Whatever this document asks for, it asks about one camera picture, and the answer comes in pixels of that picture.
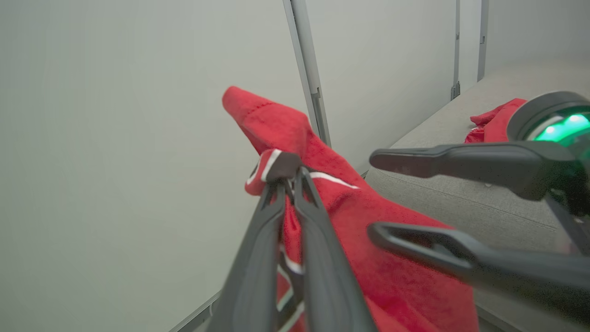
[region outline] white panel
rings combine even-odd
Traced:
[[[460,20],[459,81],[461,82],[461,93],[464,93],[477,83],[481,0],[461,0]]]
[[[359,172],[450,101],[455,0],[307,1],[332,147]]]
[[[283,3],[2,1],[0,45],[0,330],[170,330],[257,202],[224,90],[306,108]]]
[[[590,56],[590,1],[490,1],[486,74],[543,58]]]

